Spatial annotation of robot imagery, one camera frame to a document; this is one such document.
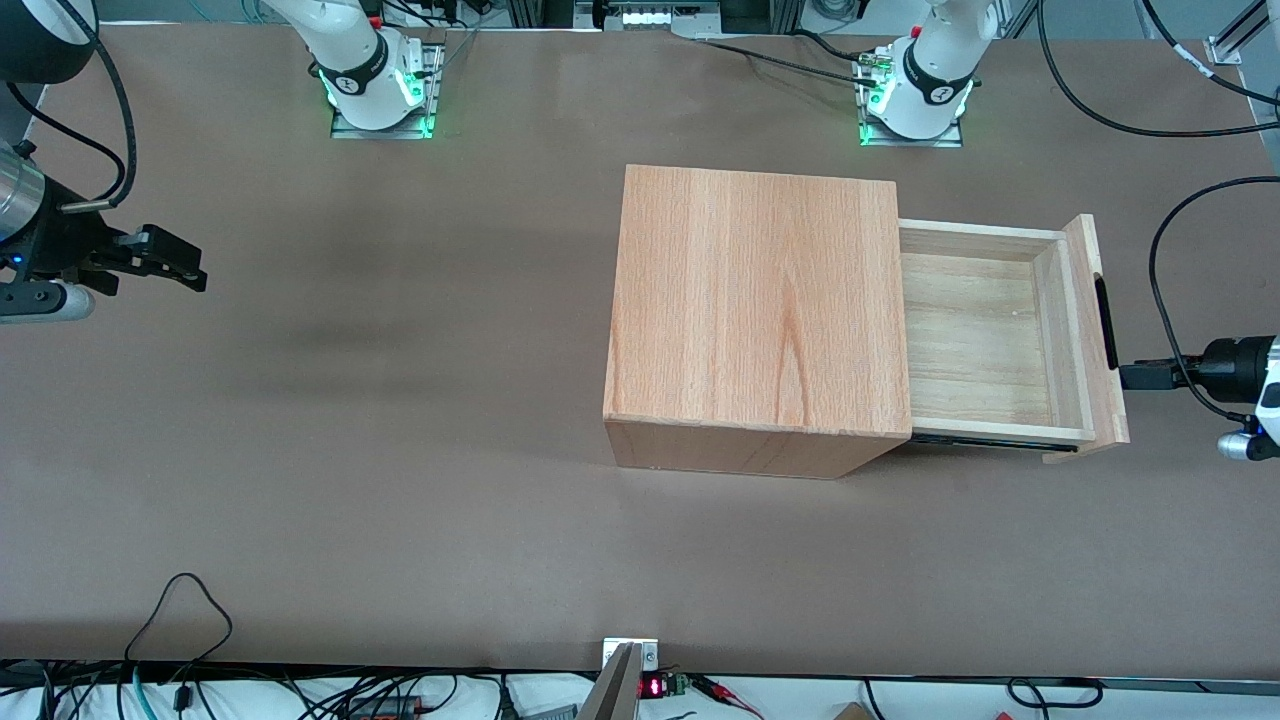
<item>table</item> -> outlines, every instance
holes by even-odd
[[[87,322],[0,333],[4,655],[118,657],[193,570],[236,619],[224,660],[590,667],[632,634],[718,673],[1280,679],[1277,466],[1220,459],[1230,428],[1187,393],[1130,395],[1133,445],[1066,465],[914,447],[838,482],[621,470],[600,421],[627,163],[892,179],[918,219],[1094,213],[1132,360],[1169,354],[1151,233],[1270,172],[1256,137],[1111,132],[1010,41],[963,150],[868,149],[835,82],[659,33],[494,32],[449,67],[436,138],[330,141],[288,28],[105,37],[141,161],[110,219],[204,247],[209,292],[127,278]],[[1060,45],[1121,119],[1251,120],[1161,44]],[[46,110],[120,145],[97,65]],[[108,181],[35,141],[61,182]],[[1277,223],[1256,187],[1178,220],[1185,346],[1276,331]],[[219,632],[186,587],[140,655]]]

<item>black drawer handle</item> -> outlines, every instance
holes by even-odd
[[[1107,368],[1120,366],[1120,354],[1116,352],[1116,332],[1111,325],[1111,301],[1107,300],[1107,282],[1098,275],[1093,281],[1093,292],[1098,296],[1098,315],[1102,316],[1102,345],[1107,351]]]

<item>wood grain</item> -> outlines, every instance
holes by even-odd
[[[1102,255],[1098,252],[1098,232],[1093,215],[1078,215],[1062,228],[1062,232],[1066,233],[1065,247],[1071,264],[1071,281],[1080,319],[1083,379],[1089,396],[1094,439],[1080,445],[1078,452],[1046,455],[1046,462],[1073,460],[1129,442],[1129,416],[1120,389],[1120,373],[1107,364],[1102,314],[1093,288],[1094,281],[1102,277]]]
[[[906,439],[897,223],[893,183],[630,165],[604,393],[617,460],[837,477]],[[666,428],[626,447],[636,418]],[[726,432],[690,454],[672,438],[691,425]],[[760,432],[829,438],[759,469]]]
[[[1032,260],[1036,318],[1048,379],[1048,406],[1055,425],[1093,430],[1084,384],[1080,316],[1071,279],[1066,240],[1050,243]]]
[[[1052,425],[1029,261],[902,255],[911,414]]]

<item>open drawer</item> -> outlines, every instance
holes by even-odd
[[[1062,231],[900,220],[899,234],[916,439],[1128,442],[1091,215]]]
[[[835,478],[908,441],[1128,442],[1093,220],[905,220],[891,182],[628,167],[620,465]]]

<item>metal cylinder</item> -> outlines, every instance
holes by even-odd
[[[0,243],[27,227],[44,199],[45,173],[0,145]]]
[[[1249,460],[1249,441],[1245,433],[1226,433],[1217,438],[1217,451],[1228,460]]]

